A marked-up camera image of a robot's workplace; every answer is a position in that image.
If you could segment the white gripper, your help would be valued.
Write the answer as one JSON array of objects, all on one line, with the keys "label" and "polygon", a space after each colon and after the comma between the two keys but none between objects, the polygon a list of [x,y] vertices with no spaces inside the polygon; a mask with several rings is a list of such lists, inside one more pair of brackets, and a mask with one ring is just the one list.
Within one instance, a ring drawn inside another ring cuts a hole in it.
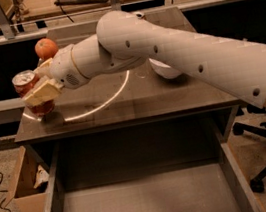
[{"label": "white gripper", "polygon": [[72,59],[73,44],[59,49],[53,59],[49,58],[41,62],[34,73],[40,78],[47,76],[49,80],[37,83],[35,88],[28,91],[22,98],[27,106],[39,106],[42,103],[51,101],[61,94],[62,88],[76,89],[89,83],[86,78],[78,71]]}]

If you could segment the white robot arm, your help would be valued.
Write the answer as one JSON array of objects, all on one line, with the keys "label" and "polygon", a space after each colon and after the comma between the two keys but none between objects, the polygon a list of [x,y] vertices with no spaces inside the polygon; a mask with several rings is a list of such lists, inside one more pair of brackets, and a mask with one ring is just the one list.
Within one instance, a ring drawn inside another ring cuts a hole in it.
[{"label": "white robot arm", "polygon": [[117,10],[100,18],[96,34],[43,63],[37,69],[43,79],[23,100],[39,106],[62,87],[80,88],[97,75],[127,71],[150,58],[266,110],[266,44],[164,28]]}]

